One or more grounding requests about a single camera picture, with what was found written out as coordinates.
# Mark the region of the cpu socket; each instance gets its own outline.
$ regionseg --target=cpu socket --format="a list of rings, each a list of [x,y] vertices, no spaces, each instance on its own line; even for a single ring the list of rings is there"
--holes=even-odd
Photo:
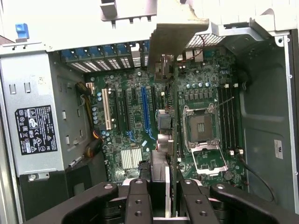
[[[208,108],[190,109],[187,105],[183,110],[183,131],[184,142],[189,152],[192,153],[195,167],[198,174],[218,175],[221,171],[228,169],[223,153],[219,147],[220,139],[218,130],[217,110],[213,103]],[[196,163],[194,154],[203,150],[219,150],[222,156],[224,166],[220,168],[198,169],[200,164]]]

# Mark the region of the green circuit board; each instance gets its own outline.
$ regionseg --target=green circuit board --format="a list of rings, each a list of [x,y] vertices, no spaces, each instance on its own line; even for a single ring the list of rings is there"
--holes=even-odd
[[[174,108],[177,126],[173,126],[172,135],[177,142],[177,153],[170,161],[172,172],[176,173],[178,169],[184,178],[199,179],[203,186],[215,182],[244,185],[244,168],[228,153],[233,147],[243,146],[235,57],[218,49],[204,51],[203,56],[203,62],[178,62],[174,69],[176,74],[167,82],[157,83],[154,81],[154,74],[141,69],[105,71],[86,77],[86,82],[94,86],[91,97],[94,128],[99,135],[104,134],[103,152],[108,181],[121,184],[127,178],[139,176],[137,162],[148,160],[150,150],[155,150],[157,146],[156,139],[160,131],[157,128],[156,111],[167,109],[171,112]],[[171,91],[166,91],[165,87],[169,84],[172,86]],[[145,128],[142,88],[145,88],[147,94],[150,134]],[[109,131],[105,128],[102,89],[108,89],[109,93],[108,103],[113,119],[112,129]],[[192,154],[185,147],[182,121],[184,106],[200,109],[213,104],[217,107],[226,100],[229,101],[216,109],[211,129],[213,138],[220,140],[220,148],[232,174],[229,181],[224,178],[223,173],[213,176],[197,174]],[[127,164],[126,158],[131,156],[135,157],[135,161]],[[224,165],[219,150],[200,152],[196,154],[195,160],[200,169],[213,170]]]

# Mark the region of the power supply label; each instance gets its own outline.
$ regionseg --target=power supply label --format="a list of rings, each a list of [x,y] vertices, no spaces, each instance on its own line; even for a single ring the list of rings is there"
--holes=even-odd
[[[14,115],[22,155],[57,151],[50,105],[21,108]]]

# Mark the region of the motherboard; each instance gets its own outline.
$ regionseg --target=motherboard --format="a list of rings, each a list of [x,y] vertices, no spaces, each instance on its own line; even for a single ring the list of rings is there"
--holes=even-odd
[[[176,62],[173,73],[159,82],[142,69],[86,77],[93,90],[93,123],[104,142],[108,181],[121,184],[138,177],[140,162],[159,150],[158,135],[170,134],[172,172],[200,180],[203,186],[228,182],[242,188],[245,171],[235,157],[243,153],[235,56],[221,49],[205,50],[199,62]]]

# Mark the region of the heatsink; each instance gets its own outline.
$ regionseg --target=heatsink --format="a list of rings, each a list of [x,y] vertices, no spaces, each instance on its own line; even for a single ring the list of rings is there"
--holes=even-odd
[[[142,161],[142,152],[140,148],[121,151],[121,163],[124,170],[138,168],[140,161]]]

